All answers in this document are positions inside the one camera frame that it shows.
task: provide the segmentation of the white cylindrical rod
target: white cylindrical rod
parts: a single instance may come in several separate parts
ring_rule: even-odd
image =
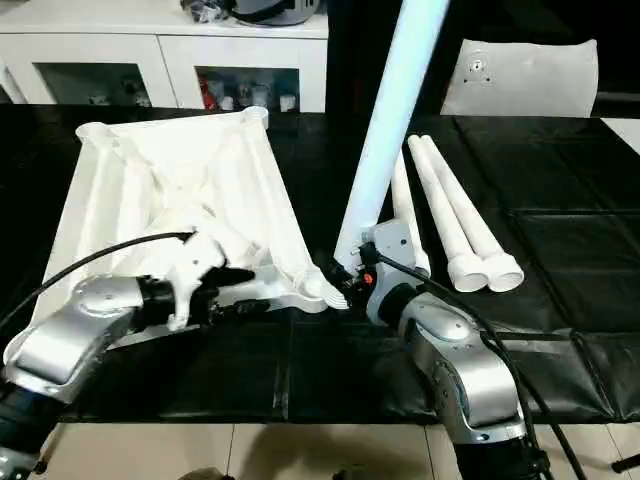
[[[494,292],[516,288],[524,280],[524,272],[515,258],[498,243],[431,137],[425,135],[421,141],[471,247],[485,263],[489,288]]]
[[[334,256],[350,273],[362,235],[378,222],[398,152],[449,0],[404,0],[378,89]]]
[[[416,220],[416,212],[413,208],[411,189],[409,188],[409,177],[407,177],[407,168],[404,164],[402,150],[400,150],[398,160],[396,160],[396,168],[391,177],[391,199],[393,201],[393,213],[396,218],[404,220],[407,225],[409,225],[413,253],[416,257],[416,267],[422,268],[431,275],[429,257],[422,248],[422,242],[420,241],[418,221]]]
[[[431,167],[423,142],[419,137],[412,135],[408,143],[438,235],[449,260],[447,270],[451,282],[460,292],[480,290],[487,286],[484,263],[473,253],[438,177]]]

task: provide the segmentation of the black table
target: black table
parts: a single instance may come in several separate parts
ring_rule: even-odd
[[[185,110],[3,106],[4,311],[38,285],[82,123]],[[331,255],[366,119],[272,115],[269,138],[314,258]],[[640,158],[595,119],[418,118],[526,280],[463,298],[493,319],[560,422],[640,420]],[[446,258],[407,162],[434,277]],[[388,218],[389,205],[382,217]],[[3,342],[29,319],[25,311]],[[361,313],[288,309],[109,353],[69,421],[429,423],[429,389]]]

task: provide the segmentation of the white floor tile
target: white floor tile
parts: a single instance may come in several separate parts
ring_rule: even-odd
[[[432,479],[424,430],[410,425],[236,425],[237,480],[331,480],[360,467],[375,480]]]
[[[608,425],[613,441],[623,458],[640,453],[640,423]],[[640,467],[628,470],[633,480],[640,480]]]
[[[35,478],[177,480],[207,467],[224,473],[232,430],[233,425],[69,425],[47,472]]]
[[[425,430],[435,480],[461,480],[456,453],[444,426],[432,425]]]
[[[620,455],[606,425],[563,425],[562,430],[589,480],[630,480],[628,474],[619,475],[611,470],[611,463],[619,460]],[[540,446],[549,455],[556,480],[574,480],[571,465],[551,427],[537,425],[536,432]]]

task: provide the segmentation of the white cabinet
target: white cabinet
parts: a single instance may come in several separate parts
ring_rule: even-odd
[[[1,34],[0,57],[29,103],[176,106],[154,35]]]
[[[179,107],[203,108],[208,84],[216,100],[240,108],[260,101],[279,109],[286,95],[302,112],[324,112],[326,40],[166,35],[160,45]]]
[[[323,112],[328,37],[322,11],[289,27],[195,24],[178,0],[29,0],[0,13],[0,58],[29,103],[203,108],[215,93],[218,107],[255,97],[279,110],[282,97]]]

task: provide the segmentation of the robotic arm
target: robotic arm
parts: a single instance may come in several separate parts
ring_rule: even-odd
[[[403,340],[433,389],[462,477],[539,479],[549,460],[528,437],[511,371],[483,342],[475,318],[406,273],[415,269],[407,225],[372,227],[358,250],[362,264],[356,276],[343,275],[342,290]]]
[[[253,272],[223,263],[211,240],[194,234],[168,280],[87,278],[60,310],[30,327],[2,370],[0,479],[26,479],[37,470],[40,449],[62,412],[118,340],[156,325],[183,330],[190,318],[209,322],[265,311],[269,303],[264,300],[216,303],[218,287],[254,278]],[[200,315],[190,316],[190,309],[200,309]]]

